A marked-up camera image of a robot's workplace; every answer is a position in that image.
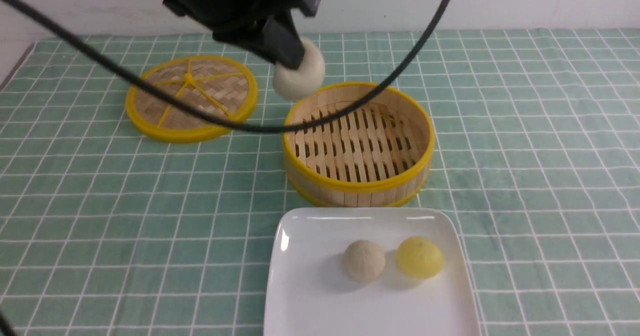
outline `square plate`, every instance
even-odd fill
[[[395,250],[424,236],[444,254],[443,270],[413,281]],[[341,257],[356,240],[386,251],[382,276],[362,286]],[[440,211],[415,208],[303,208],[286,213],[271,255],[264,336],[480,336],[469,272],[455,228]]]

